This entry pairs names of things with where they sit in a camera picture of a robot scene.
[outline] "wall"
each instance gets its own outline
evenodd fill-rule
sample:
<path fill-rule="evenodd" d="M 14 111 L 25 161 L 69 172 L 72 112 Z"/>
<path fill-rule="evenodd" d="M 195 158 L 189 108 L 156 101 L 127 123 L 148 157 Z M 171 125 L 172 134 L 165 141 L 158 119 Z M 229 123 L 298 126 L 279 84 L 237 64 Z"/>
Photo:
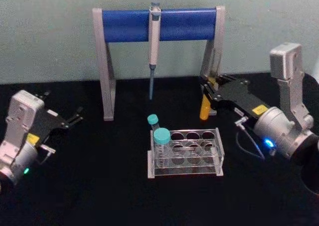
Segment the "wall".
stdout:
<path fill-rule="evenodd" d="M 98 79 L 94 7 L 146 9 L 152 0 L 0 0 L 0 83 Z M 159 0 L 162 8 L 226 6 L 222 71 L 269 71 L 269 51 L 303 45 L 306 72 L 319 52 L 318 0 Z M 118 78 L 148 77 L 147 43 L 113 43 Z M 157 76 L 197 75 L 204 42 L 161 42 Z"/>

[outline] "black table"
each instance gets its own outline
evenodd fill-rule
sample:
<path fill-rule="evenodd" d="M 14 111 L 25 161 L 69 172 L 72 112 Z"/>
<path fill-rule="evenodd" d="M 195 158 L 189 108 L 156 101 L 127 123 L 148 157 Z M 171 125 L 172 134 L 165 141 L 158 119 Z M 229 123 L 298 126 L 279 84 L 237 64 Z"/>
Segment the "black table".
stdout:
<path fill-rule="evenodd" d="M 269 74 L 245 75 L 251 91 L 279 106 L 279 89 Z M 319 225 L 319 197 L 299 179 L 300 168 L 277 155 L 262 162 L 235 145 L 232 116 L 222 112 L 199 120 L 201 92 L 196 77 L 118 81 L 115 120 L 102 120 L 98 81 L 0 86 L 0 139 L 13 94 L 52 91 L 46 106 L 64 117 L 84 107 L 84 121 L 47 144 L 57 149 L 34 165 L 15 190 L 0 198 L 0 225 Z M 304 103 L 319 133 L 319 86 L 306 76 Z M 162 127 L 219 127 L 225 150 L 224 176 L 147 179 L 150 127 L 156 113 Z"/>

